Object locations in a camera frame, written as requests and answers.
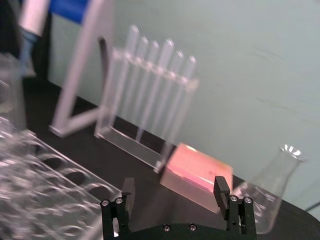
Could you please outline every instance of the pink box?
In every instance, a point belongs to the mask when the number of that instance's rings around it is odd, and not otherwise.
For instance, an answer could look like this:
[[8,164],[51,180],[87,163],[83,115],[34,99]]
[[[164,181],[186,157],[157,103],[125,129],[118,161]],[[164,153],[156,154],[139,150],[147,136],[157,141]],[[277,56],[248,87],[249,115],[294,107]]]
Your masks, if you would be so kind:
[[215,176],[224,176],[232,190],[233,169],[231,166],[180,143],[169,159],[160,183],[217,213],[219,207],[213,194]]

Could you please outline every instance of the wall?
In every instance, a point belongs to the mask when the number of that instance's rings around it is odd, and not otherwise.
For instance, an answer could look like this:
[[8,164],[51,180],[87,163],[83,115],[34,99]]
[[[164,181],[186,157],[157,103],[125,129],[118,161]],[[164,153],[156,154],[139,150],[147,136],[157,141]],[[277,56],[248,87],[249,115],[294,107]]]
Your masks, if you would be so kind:
[[[178,140],[234,167],[246,180],[283,143],[309,161],[292,177],[285,199],[302,206],[301,193],[319,175],[320,1],[117,0],[115,44],[131,24],[160,43],[171,37],[198,61],[200,87]],[[51,80],[63,81],[79,28],[56,17]],[[98,103],[98,48],[79,94]],[[320,194],[311,192],[320,201]]]

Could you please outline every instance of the black tabletop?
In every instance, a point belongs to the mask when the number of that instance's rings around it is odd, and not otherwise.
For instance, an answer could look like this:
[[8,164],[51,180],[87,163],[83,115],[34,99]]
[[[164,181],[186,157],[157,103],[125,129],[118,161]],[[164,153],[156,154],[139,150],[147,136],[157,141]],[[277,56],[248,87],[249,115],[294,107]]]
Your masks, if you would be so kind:
[[[193,203],[159,184],[153,169],[111,143],[94,137],[94,126],[59,138],[49,131],[60,88],[49,83],[27,79],[24,84],[28,128],[67,157],[105,181],[121,188],[127,177],[135,180],[135,202],[131,230],[141,230],[165,223],[195,223],[225,229],[219,214]],[[74,113],[94,105],[78,98]],[[241,180],[234,178],[237,185]],[[259,240],[320,240],[320,222],[292,204],[283,201],[273,230]]]

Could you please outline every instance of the screw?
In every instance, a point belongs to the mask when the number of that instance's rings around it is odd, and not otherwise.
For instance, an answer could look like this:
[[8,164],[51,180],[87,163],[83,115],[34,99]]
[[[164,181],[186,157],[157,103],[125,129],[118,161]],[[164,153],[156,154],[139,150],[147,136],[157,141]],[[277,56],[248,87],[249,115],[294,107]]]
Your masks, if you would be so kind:
[[238,197],[235,196],[235,195],[231,195],[231,196],[230,196],[230,199],[231,199],[232,202],[238,201]]
[[170,230],[171,230],[171,227],[170,227],[170,225],[168,225],[168,224],[165,224],[165,225],[163,225],[163,230],[165,231],[165,232],[169,232]]
[[247,196],[244,198],[244,201],[245,201],[247,204],[252,203],[252,199],[251,199],[250,197],[247,197]]
[[197,226],[194,225],[193,223],[191,223],[191,224],[189,225],[189,229],[190,229],[190,231],[194,232],[195,230],[197,230]]
[[105,206],[107,206],[108,204],[109,204],[109,201],[108,201],[108,200],[103,200],[103,201],[102,201],[102,206],[105,207]]
[[122,198],[121,197],[118,197],[116,200],[115,200],[115,202],[117,203],[117,204],[120,204],[120,203],[122,203]]

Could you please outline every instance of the erlenmeyer flask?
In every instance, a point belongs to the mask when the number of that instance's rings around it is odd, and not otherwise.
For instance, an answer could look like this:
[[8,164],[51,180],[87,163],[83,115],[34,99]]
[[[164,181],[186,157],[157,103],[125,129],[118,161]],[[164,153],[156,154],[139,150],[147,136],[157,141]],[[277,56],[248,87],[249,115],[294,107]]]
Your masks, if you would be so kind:
[[300,150],[285,144],[278,155],[252,181],[243,182],[233,190],[239,198],[254,200],[257,234],[267,234],[274,226],[288,181],[304,161]]

